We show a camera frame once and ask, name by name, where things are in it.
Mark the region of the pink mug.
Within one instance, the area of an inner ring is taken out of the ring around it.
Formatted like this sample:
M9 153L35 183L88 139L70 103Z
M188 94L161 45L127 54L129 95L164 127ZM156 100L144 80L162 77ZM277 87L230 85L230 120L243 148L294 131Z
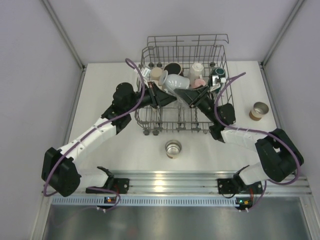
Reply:
M194 82L191 84L191 88L192 89L196 89L196 88L199 88L199 87L203 87L206 85L206 82L204 79L202 78L198 78L198 79L195 79Z

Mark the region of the light blue mug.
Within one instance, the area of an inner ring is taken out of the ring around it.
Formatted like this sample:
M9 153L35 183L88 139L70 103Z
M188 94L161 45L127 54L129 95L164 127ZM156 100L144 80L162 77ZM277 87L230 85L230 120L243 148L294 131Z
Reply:
M165 86L168 91L174 91L175 89L188 89L190 86L190 80L187 77L170 74L166 70L163 71L158 84Z

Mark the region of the cream mug with handle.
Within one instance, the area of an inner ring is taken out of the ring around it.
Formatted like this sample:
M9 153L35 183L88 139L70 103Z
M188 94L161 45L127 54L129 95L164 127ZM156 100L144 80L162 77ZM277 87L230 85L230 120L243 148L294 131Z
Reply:
M200 75L203 74L203 71L204 66L200 62L195 62L189 69L189 80L194 82L196 79L199 79Z

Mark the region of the beige plain cup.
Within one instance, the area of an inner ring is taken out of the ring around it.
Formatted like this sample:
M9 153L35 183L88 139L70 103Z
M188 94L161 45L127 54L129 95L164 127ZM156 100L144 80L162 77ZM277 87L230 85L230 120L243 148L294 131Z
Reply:
M159 81L162 74L163 74L163 69L160 67L155 67L150 72L150 79L152 81Z

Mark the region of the white cup teal base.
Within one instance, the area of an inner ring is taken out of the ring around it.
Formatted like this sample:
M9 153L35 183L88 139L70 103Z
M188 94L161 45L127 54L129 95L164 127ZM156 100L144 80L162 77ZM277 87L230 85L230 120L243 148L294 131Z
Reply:
M210 76L220 76L222 78L226 78L226 71L220 67L214 68L209 75L209 79L210 79Z

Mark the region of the black skull mug red inside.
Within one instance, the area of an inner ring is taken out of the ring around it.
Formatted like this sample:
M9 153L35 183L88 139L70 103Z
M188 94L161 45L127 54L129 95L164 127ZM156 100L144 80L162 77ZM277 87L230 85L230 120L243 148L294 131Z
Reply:
M168 63L163 70L167 71L168 75L179 75L182 77L184 76L183 67L178 62Z

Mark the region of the grey wire dish rack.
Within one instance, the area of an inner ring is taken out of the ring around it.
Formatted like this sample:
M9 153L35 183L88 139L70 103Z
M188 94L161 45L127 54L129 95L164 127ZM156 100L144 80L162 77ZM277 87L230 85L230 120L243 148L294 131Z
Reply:
M225 33L149 36L139 67L154 106L136 110L144 135L203 132L219 138L235 123Z

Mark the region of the clear glass tumbler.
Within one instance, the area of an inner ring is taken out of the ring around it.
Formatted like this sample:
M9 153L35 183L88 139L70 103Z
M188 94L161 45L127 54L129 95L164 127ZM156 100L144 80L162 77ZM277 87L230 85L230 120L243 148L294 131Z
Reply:
M178 110L178 112L184 112L185 110L187 110L189 108L189 106L181 99L178 98L176 101L176 108Z

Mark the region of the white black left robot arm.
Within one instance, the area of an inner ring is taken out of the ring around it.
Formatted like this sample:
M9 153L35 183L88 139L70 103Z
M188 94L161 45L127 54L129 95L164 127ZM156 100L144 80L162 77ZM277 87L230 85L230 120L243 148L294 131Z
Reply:
M218 99L210 97L207 86L175 89L174 93L211 120L209 132L213 139L256 153L254 159L245 161L233 175L231 185L236 192L243 192L250 185L263 181L282 183L288 175L300 170L304 158L284 130L276 128L264 132L235 127L234 106L231 103L220 105Z

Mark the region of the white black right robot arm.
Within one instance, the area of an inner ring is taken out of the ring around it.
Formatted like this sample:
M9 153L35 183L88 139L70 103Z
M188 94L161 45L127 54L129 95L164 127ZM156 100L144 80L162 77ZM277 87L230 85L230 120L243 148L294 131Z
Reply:
M112 173L101 166L81 169L82 162L105 141L126 128L132 119L130 114L136 109L146 106L164 107L182 100L185 93L186 89L176 89L173 93L163 91L154 82L142 84L140 91L134 91L128 82L120 83L115 89L110 107L88 130L59 149L51 147L45 152L41 173L45 182L44 196L50 196L48 187L63 197L77 190L109 190L113 185Z

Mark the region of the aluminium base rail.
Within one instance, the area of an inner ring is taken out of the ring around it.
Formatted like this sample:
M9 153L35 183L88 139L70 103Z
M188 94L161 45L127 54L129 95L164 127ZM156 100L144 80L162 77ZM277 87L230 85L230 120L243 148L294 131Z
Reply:
M133 171L113 170L116 178L129 179L129 195L217 196L218 179L233 176L232 171ZM265 197L310 197L308 179L300 176L290 185L267 183Z

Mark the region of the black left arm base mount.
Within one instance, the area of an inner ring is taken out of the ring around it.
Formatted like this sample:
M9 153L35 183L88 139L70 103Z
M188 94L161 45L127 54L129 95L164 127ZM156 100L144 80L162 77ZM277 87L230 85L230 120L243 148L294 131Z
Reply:
M225 196L238 194L257 195L263 192L263 185L260 181L246 185L239 176L218 178L217 187L218 193Z

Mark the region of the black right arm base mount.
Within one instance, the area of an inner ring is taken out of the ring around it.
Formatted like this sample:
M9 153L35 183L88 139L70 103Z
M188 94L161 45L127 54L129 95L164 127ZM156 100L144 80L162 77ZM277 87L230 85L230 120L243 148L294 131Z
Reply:
M110 177L102 187L88 187L85 190L86 194L103 194L110 193L109 191L118 194L127 194L130 187L129 178Z

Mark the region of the aluminium corner frame post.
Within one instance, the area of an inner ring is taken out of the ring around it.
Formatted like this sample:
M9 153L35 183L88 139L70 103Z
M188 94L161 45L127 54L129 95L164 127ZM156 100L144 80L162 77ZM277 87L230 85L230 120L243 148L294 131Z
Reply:
M62 22L60 21L56 11L54 10L52 4L49 0L40 0L39 1L42 6L44 7L46 13L48 14L49 18L52 20L53 25L55 26L56 30L58 31L60 37L62 38L63 42L65 43L68 51L70 52L73 60L76 62L77 66L83 71L85 69L85 65L81 60L79 54L74 47L70 37L67 34Z

